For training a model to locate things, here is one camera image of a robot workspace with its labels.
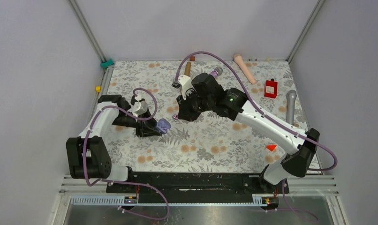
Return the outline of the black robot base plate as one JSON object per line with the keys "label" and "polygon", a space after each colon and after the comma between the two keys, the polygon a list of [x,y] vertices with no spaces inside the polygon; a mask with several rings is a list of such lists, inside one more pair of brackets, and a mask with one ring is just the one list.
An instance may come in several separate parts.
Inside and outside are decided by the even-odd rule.
{"label": "black robot base plate", "polygon": [[108,185],[109,194],[133,194],[140,203],[251,203],[253,195],[289,193],[288,183],[270,185],[257,173],[129,171],[127,184]]}

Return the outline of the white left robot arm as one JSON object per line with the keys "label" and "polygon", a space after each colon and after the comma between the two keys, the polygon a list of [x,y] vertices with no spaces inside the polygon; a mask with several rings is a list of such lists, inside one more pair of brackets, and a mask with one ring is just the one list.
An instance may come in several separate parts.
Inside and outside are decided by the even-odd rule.
{"label": "white left robot arm", "polygon": [[102,95],[86,128],[67,140],[69,172],[73,179],[118,181],[118,187],[129,193],[136,186],[135,179],[129,176],[130,168],[112,163],[103,140],[112,125],[134,128],[137,137],[162,136],[171,125],[166,119],[153,118],[140,95],[134,95],[130,102],[121,95]]}

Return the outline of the purple earbud charging case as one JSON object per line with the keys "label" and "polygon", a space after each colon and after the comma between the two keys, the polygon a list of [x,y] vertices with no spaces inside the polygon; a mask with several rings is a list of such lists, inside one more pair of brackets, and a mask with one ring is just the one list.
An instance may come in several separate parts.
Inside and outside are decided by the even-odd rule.
{"label": "purple earbud charging case", "polygon": [[157,121],[157,129],[162,134],[166,134],[171,127],[172,127],[171,124],[166,119],[159,119]]}

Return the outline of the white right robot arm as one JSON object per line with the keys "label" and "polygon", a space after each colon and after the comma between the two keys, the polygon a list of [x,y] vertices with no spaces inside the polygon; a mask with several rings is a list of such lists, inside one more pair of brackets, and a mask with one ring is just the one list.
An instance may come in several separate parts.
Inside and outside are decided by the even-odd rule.
{"label": "white right robot arm", "polygon": [[243,91],[236,88],[224,90],[207,73],[194,79],[181,75],[173,86],[181,89],[181,95],[177,97],[178,119],[196,121],[201,113],[212,111],[257,130],[285,151],[284,157],[262,171],[259,187],[263,192],[271,193],[285,178],[303,178],[307,174],[317,150],[315,143],[320,137],[316,129],[305,131],[271,113],[261,112],[261,108]]}

